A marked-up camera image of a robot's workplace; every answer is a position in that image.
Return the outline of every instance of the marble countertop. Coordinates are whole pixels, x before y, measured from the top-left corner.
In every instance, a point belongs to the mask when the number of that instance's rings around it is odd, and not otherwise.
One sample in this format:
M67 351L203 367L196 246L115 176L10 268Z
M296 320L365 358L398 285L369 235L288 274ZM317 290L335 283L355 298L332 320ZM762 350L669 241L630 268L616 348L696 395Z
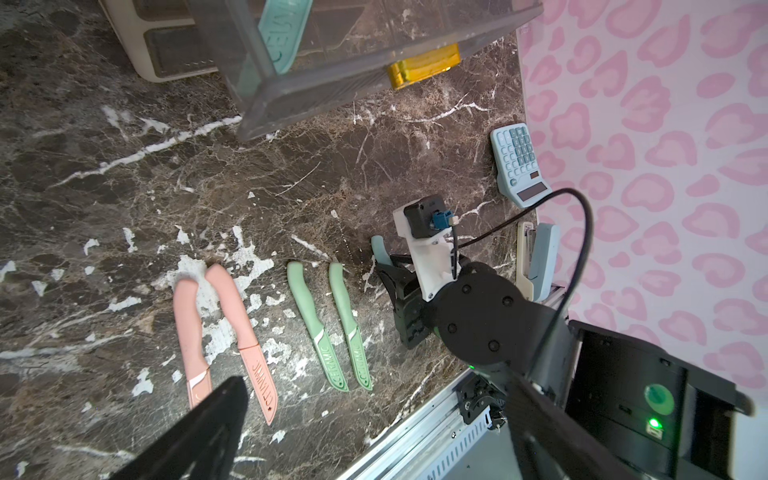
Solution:
M515 212L488 142L524 119L513 35L421 84L240 143L219 75L141 80L97 2L5 10L0 478L107 478L187 412L170 287L214 262L247 285L280 395L271 427L252 402L237 478L332 478L465 368L434 336L400 344L369 238L405 253L392 211L427 194L461 217L460 236ZM514 237L466 254L511 276ZM330 259L348 271L373 392L354 383ZM290 260L306 264L349 393L323 376ZM243 375L215 295L201 288L198 306L214 385Z

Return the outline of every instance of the pink backdrop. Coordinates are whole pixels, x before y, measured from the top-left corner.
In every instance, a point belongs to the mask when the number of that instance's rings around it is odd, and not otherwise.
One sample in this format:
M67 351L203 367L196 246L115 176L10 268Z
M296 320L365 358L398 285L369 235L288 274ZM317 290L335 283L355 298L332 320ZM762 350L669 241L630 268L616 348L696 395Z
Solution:
M541 172L595 213L572 313L768 405L768 3L551 0L518 41ZM567 281L581 208L538 214Z

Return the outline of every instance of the green indicator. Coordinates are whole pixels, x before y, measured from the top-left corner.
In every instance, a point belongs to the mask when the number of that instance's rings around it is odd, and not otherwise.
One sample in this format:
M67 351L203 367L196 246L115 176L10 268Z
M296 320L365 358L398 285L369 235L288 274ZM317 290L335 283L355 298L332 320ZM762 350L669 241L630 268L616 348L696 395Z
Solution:
M645 387L643 394L648 406L659 415L670 415L674 411L674 397L667 387L652 383Z

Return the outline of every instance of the light blue stapler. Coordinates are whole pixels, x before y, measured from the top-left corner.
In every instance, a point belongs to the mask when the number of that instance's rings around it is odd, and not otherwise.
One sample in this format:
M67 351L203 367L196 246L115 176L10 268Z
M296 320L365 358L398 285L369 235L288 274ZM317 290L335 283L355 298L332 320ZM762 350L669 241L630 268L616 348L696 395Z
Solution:
M518 255L515 285L532 302L542 302L549 296L558 258L560 227L531 222L518 225Z

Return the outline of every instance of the calculator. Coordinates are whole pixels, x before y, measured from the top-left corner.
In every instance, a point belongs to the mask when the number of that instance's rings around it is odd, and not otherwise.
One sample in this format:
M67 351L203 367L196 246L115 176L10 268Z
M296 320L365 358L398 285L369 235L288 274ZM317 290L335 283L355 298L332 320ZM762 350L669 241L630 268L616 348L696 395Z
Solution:
M498 189L518 207L530 207L552 192L538 169L528 125L514 124L493 130L491 146L498 167Z

